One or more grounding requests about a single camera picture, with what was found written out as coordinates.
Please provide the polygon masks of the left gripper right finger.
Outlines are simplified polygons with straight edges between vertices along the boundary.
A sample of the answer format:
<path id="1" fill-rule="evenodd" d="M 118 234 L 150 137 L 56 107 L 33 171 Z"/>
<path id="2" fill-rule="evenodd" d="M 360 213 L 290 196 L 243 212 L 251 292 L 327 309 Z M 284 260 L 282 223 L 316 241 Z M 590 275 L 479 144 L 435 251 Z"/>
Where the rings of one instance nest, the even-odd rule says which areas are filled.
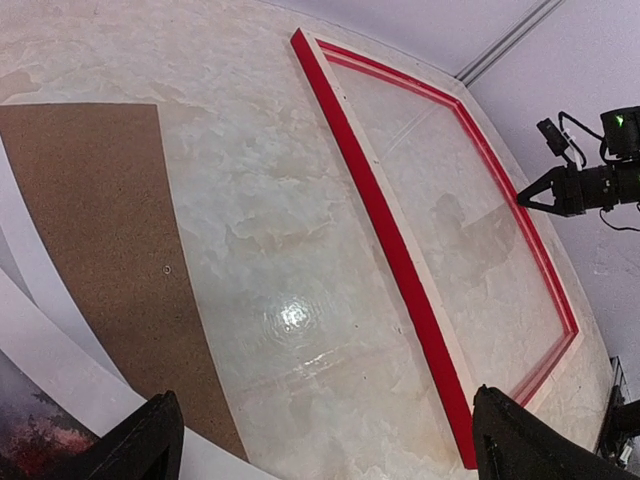
<path id="1" fill-rule="evenodd" d="M 473 442 L 480 479 L 635 479 L 571 442 L 495 387 L 474 397 Z"/>

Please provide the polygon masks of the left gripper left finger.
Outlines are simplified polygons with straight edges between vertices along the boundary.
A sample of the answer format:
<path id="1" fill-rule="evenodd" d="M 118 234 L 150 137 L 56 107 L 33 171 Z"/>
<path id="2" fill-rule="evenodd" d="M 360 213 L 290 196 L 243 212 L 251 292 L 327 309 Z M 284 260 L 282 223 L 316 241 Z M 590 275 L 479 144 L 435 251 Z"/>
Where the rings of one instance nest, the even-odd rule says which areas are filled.
<path id="1" fill-rule="evenodd" d="M 172 391 L 157 394 L 85 452 L 65 461 L 49 479 L 177 479 L 184 420 Z"/>

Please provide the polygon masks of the red landscape photo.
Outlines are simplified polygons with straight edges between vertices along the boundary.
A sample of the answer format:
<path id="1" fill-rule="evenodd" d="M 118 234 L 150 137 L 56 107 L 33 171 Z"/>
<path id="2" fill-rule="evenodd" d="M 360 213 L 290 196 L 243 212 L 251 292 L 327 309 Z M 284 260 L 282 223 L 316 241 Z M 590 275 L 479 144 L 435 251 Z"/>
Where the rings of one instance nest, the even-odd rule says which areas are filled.
<path id="1" fill-rule="evenodd" d="M 1 477 L 36 479 L 98 437 L 1 356 Z"/>

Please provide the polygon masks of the red wooden picture frame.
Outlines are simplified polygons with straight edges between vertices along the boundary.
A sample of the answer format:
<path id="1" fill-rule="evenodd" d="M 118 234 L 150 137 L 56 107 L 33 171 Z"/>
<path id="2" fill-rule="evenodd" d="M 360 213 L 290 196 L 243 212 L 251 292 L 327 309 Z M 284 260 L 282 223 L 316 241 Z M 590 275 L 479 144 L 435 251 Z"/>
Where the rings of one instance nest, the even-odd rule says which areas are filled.
<path id="1" fill-rule="evenodd" d="M 516 203 L 516 190 L 495 149 L 461 98 L 359 53 L 337 41 L 302 28 L 290 43 L 329 124 L 374 227 L 414 325 L 463 466 L 478 467 L 472 436 L 472 385 L 462 351 L 436 292 L 426 262 L 407 225 L 380 161 L 366 138 L 332 67 L 342 65 L 429 99 L 449 109 L 471 140 L 523 234 L 563 327 L 562 337 L 541 365 L 512 393 L 523 407 L 538 405 L 568 365 L 583 334 L 563 282 L 530 214 Z"/>

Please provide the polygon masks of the white mat board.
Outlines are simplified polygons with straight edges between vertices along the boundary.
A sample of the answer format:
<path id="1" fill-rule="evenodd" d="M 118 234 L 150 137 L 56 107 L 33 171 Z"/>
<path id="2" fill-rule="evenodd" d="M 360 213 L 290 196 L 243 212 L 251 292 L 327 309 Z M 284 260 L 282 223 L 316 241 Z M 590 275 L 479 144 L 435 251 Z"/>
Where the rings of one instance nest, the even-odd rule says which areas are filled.
<path id="1" fill-rule="evenodd" d="M 84 351 L 6 274 L 1 274 L 1 350 L 64 410 L 103 436 L 144 399 L 101 362 L 96 340 Z M 270 479 L 190 429 L 185 431 L 181 479 Z"/>

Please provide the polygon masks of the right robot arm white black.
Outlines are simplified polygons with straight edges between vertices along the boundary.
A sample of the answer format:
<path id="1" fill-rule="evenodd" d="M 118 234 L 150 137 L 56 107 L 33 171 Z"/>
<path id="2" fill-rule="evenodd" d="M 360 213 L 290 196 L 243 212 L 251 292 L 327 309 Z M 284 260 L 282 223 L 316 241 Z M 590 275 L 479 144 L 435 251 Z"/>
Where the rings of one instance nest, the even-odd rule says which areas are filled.
<path id="1" fill-rule="evenodd" d="M 558 120 L 537 123 L 551 152 L 565 161 L 517 194 L 519 206 L 562 217 L 589 210 L 604 214 L 618 205 L 639 204 L 639 108 L 611 110 L 600 115 L 598 134 L 568 113 Z M 570 122 L 600 142 L 602 164 L 589 167 L 587 158 L 564 127 Z"/>

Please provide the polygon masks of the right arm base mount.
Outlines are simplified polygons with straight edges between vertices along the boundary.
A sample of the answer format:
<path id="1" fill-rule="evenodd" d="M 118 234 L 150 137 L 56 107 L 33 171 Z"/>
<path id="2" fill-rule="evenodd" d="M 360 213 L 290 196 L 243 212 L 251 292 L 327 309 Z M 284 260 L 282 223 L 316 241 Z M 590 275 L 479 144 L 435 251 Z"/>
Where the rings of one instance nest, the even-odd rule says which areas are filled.
<path id="1" fill-rule="evenodd" d="M 626 470 L 639 436 L 639 401 L 629 400 L 627 380 L 619 356 L 610 358 L 614 373 L 595 453 Z"/>

